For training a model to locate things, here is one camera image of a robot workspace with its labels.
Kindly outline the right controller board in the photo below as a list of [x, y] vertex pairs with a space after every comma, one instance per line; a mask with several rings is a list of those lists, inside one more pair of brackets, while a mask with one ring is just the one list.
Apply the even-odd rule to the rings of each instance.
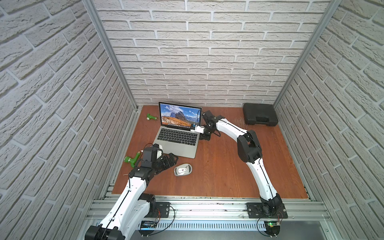
[[278, 237], [281, 230], [280, 222], [265, 222], [265, 234], [272, 237]]

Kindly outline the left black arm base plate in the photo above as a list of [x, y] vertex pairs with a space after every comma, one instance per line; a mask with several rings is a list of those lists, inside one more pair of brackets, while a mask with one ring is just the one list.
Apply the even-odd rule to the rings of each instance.
[[156, 219], [156, 218], [168, 218], [170, 214], [170, 202], [156, 202], [154, 205], [150, 206], [149, 213], [145, 218]]

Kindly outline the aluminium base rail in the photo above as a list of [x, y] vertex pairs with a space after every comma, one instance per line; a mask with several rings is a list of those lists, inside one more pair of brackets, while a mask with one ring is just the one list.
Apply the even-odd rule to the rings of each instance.
[[246, 203], [261, 203], [252, 198], [210, 198], [154, 196], [156, 202], [170, 202], [168, 218], [145, 218], [142, 221], [158, 222], [157, 229], [175, 231], [255, 231], [265, 233], [265, 222], [280, 222], [286, 227], [291, 222], [307, 225], [319, 224], [325, 233], [334, 226], [322, 202], [284, 199], [287, 219], [250, 219]]

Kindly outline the controller board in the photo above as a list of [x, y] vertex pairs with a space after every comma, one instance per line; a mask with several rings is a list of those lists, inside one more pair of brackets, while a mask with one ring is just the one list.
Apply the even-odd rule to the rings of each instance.
[[272, 237], [278, 237], [281, 230], [280, 222], [265, 222], [265, 234]]
[[139, 227], [139, 233], [142, 237], [148, 237], [157, 229], [158, 222], [142, 221]]

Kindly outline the left aluminium corner post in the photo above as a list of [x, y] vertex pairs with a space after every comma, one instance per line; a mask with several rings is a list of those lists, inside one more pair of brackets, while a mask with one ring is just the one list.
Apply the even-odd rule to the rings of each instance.
[[107, 53], [107, 55], [108, 55], [108, 57], [112, 63], [112, 66], [114, 67], [114, 69], [116, 71], [118, 79], [123, 86], [123, 89], [124, 89], [124, 91], [128, 97], [128, 100], [129, 100], [131, 106], [133, 107], [134, 111], [137, 112], [138, 111], [138, 105], [135, 101], [135, 98], [134, 98], [130, 88], [129, 88], [129, 85], [127, 83], [127, 80], [125, 78], [123, 70], [122, 70], [120, 63], [118, 61], [117, 55], [114, 52], [113, 46], [112, 46], [112, 44], [108, 38], [107, 32], [103, 26], [103, 22], [102, 22], [99, 14], [98, 14], [96, 6], [95, 6], [94, 2], [91, 0], [84, 0], [83, 3], [87, 9], [88, 14], [90, 15], [90, 19], [92, 20], [92, 22], [95, 26], [95, 29], [99, 35], [99, 38], [100, 38], [103, 46], [105, 47], [106, 53]]

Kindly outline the white wireless mouse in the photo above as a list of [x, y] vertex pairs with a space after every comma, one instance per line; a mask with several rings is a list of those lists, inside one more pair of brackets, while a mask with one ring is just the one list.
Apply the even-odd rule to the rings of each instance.
[[176, 177], [187, 176], [191, 174], [193, 167], [190, 164], [181, 164], [174, 168], [174, 175]]

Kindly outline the right aluminium corner post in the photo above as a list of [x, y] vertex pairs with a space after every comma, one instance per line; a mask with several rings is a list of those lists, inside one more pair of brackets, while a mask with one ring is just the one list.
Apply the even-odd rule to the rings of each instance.
[[288, 76], [285, 84], [283, 85], [277, 99], [273, 103], [273, 107], [276, 108], [280, 101], [282, 100], [285, 92], [288, 90], [289, 86], [291, 85], [291, 82], [294, 80], [296, 74], [301, 69], [303, 63], [306, 61], [310, 53], [312, 52], [313, 48], [315, 47], [316, 43], [318, 42], [320, 36], [322, 35], [325, 28], [328, 26], [332, 16], [338, 9], [339, 5], [341, 4], [342, 0], [332, 0], [328, 4], [323, 16], [321, 17], [319, 23], [314, 29], [313, 34], [311, 35], [309, 41], [307, 42], [306, 46], [304, 47], [301, 55], [299, 56], [298, 61], [294, 65], [290, 75]]

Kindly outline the small green toy drill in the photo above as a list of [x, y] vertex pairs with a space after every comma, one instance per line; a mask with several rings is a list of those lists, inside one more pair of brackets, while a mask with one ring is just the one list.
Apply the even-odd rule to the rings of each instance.
[[157, 120], [158, 118], [157, 117], [155, 117], [155, 116], [152, 116], [151, 114], [147, 114], [147, 117], [146, 117], [146, 119], [149, 121], [149, 120]]

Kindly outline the aluminium corner post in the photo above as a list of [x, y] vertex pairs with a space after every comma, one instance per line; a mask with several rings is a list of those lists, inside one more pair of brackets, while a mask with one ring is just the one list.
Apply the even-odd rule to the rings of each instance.
[[276, 108], [280, 101], [282, 100], [285, 92], [288, 90], [289, 86], [291, 85], [291, 82], [294, 80], [296, 74], [301, 69], [303, 63], [306, 61], [310, 53], [312, 52], [313, 48], [315, 47], [316, 43], [318, 42], [320, 36], [322, 35], [325, 28], [328, 26], [332, 16], [338, 9], [339, 5], [341, 4], [342, 0], [332, 0], [328, 4], [323, 16], [321, 17], [319, 23], [314, 29], [313, 34], [311, 35], [309, 41], [307, 42], [306, 46], [304, 47], [301, 55], [299, 56], [298, 61], [294, 65], [290, 75], [288, 76], [285, 84], [283, 85], [277, 99], [273, 103], [273, 107]]
[[103, 26], [103, 22], [102, 22], [99, 14], [98, 14], [96, 6], [95, 6], [94, 2], [91, 0], [84, 0], [83, 3], [87, 9], [88, 14], [90, 15], [90, 19], [92, 20], [92, 22], [95, 26], [95, 29], [99, 35], [99, 38], [100, 38], [103, 46], [105, 47], [106, 53], [107, 53], [107, 55], [108, 55], [108, 57], [112, 63], [112, 66], [114, 67], [114, 69], [116, 71], [118, 79], [123, 86], [123, 89], [124, 89], [124, 91], [128, 97], [128, 100], [129, 100], [131, 106], [133, 107], [134, 111], [137, 112], [138, 111], [138, 105], [135, 101], [135, 98], [134, 98], [130, 88], [129, 88], [129, 85], [127, 83], [127, 80], [125, 78], [123, 70], [122, 70], [120, 63], [118, 61], [117, 55], [114, 52], [113, 46], [112, 46], [112, 44], [108, 38], [107, 32]]

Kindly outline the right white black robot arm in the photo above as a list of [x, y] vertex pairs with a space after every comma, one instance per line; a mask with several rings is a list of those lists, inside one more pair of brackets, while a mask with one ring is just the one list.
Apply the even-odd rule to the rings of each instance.
[[258, 185], [263, 215], [266, 217], [276, 215], [283, 202], [265, 169], [262, 148], [256, 132], [242, 129], [223, 116], [216, 117], [211, 111], [202, 113], [202, 117], [205, 124], [196, 126], [195, 131], [200, 133], [202, 139], [207, 141], [210, 140], [212, 134], [219, 132], [220, 134], [226, 134], [237, 142], [239, 158], [250, 168]]

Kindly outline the left controller board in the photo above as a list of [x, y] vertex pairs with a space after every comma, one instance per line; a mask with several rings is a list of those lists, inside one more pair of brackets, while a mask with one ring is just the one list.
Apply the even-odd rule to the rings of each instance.
[[158, 222], [142, 221], [139, 227], [139, 233], [142, 237], [148, 237], [157, 229]]

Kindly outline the silver open laptop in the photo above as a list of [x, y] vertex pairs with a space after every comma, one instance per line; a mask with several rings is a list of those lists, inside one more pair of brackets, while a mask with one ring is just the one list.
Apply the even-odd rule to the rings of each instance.
[[195, 128], [202, 123], [202, 108], [159, 102], [159, 111], [161, 127], [154, 143], [165, 154], [195, 158], [200, 137]]

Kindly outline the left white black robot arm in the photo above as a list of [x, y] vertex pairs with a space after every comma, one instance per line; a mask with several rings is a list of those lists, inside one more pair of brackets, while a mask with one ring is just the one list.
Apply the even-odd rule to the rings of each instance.
[[86, 240], [129, 240], [148, 213], [155, 210], [155, 199], [145, 194], [155, 175], [176, 165], [179, 157], [163, 153], [154, 144], [143, 149], [139, 163], [129, 173], [127, 185], [115, 205], [98, 226], [90, 226]]

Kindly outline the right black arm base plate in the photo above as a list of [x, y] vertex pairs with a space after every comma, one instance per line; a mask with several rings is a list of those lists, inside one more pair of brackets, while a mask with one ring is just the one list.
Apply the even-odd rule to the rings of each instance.
[[287, 219], [288, 214], [284, 204], [269, 207], [266, 203], [246, 203], [250, 219]]

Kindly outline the black plastic tool case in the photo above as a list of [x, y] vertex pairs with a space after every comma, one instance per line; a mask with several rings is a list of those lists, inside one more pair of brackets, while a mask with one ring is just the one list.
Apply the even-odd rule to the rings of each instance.
[[279, 120], [272, 105], [245, 103], [243, 105], [245, 123], [247, 125], [266, 125], [275, 127]]

